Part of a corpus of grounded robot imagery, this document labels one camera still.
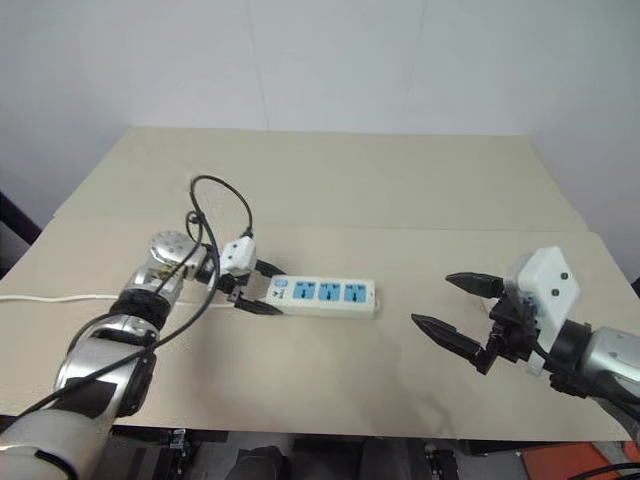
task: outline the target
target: power strip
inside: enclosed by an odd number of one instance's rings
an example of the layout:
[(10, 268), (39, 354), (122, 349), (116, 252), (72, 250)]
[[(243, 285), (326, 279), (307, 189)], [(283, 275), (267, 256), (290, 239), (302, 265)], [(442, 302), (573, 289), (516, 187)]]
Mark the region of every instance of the power strip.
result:
[(376, 313), (373, 280), (276, 275), (262, 301), (289, 315), (372, 319)]

